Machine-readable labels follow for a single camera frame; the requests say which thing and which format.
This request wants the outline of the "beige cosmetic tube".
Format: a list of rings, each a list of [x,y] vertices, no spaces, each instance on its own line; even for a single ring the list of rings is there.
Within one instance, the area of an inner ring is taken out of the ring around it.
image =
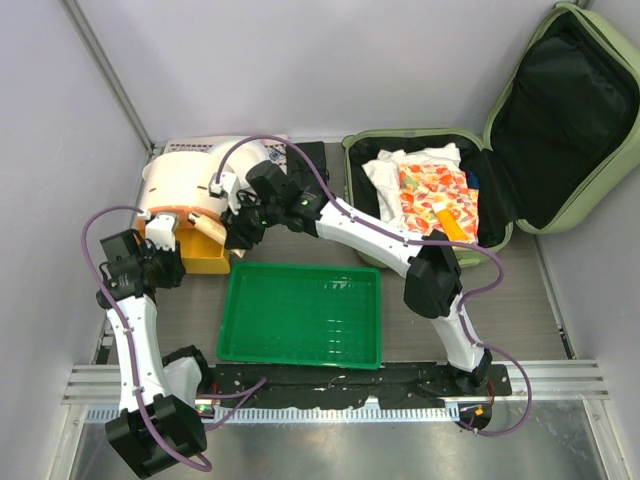
[[[227,231],[226,228],[218,221],[198,212],[191,212],[188,215],[188,221],[197,231],[209,237],[216,243],[222,246],[225,245]]]

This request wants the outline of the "cream round drawer cabinet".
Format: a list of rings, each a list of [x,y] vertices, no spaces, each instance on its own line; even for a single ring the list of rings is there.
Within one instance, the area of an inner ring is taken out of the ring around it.
[[[188,220],[191,213],[217,221],[226,201],[211,197],[208,186],[220,159],[210,153],[165,153],[146,165],[139,207],[151,214],[177,216],[176,240],[188,274],[224,275],[231,270],[230,253],[197,230]]]

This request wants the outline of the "green plastic tray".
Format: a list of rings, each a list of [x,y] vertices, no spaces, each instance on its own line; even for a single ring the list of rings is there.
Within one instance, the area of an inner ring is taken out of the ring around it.
[[[229,362],[378,369],[379,271],[273,263],[235,266],[217,356]]]

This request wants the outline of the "white garment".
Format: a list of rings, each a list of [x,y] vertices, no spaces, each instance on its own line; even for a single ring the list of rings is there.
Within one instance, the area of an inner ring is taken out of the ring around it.
[[[459,167],[460,150],[454,143],[441,148],[425,148],[407,153],[405,150],[380,150],[377,157],[365,163],[362,168],[374,186],[379,203],[380,219],[393,226],[400,226],[403,211],[400,201],[399,165],[441,164]]]

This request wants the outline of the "floral orange cloth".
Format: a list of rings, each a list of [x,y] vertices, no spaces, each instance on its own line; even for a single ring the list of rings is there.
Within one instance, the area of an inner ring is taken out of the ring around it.
[[[398,170],[402,226],[424,235],[434,230],[446,233],[434,209],[438,206],[450,213],[463,233],[456,241],[477,242],[479,191],[468,185],[464,172],[449,163],[400,164]]]

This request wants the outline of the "orange tube white cap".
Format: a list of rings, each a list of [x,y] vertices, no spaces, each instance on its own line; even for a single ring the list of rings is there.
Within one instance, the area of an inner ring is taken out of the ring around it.
[[[441,225],[443,232],[452,242],[463,242],[467,240],[467,236],[457,223],[453,213],[444,203],[436,202],[432,204],[432,209]]]

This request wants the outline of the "green hard-shell suitcase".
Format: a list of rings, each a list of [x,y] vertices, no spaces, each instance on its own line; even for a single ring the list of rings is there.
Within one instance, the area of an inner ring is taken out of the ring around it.
[[[602,15],[568,2],[542,20],[484,131],[378,129],[343,140],[350,205],[380,213],[364,172],[382,150],[455,144],[479,181],[479,240],[501,250],[514,229],[580,224],[639,163],[639,50]]]

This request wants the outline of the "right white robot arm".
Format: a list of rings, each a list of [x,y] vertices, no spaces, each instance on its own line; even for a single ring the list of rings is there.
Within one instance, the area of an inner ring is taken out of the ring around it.
[[[334,197],[320,177],[300,186],[270,161],[251,167],[244,179],[220,169],[209,193],[227,201],[221,222],[231,250],[250,250],[268,228],[283,225],[349,246],[395,271],[404,280],[404,304],[430,320],[440,337],[455,389],[472,395],[486,386],[492,355],[465,318],[461,267],[444,234],[399,230]]]

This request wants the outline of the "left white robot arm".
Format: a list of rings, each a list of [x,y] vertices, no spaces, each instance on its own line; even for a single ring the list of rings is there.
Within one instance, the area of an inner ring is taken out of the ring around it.
[[[193,346],[160,354],[155,292],[179,286],[185,269],[178,250],[158,250],[134,229],[101,246],[96,300],[114,330],[121,375],[119,413],[106,436],[136,476],[148,479],[177,464],[175,453],[191,458],[205,450],[194,402],[211,391],[213,375]]]

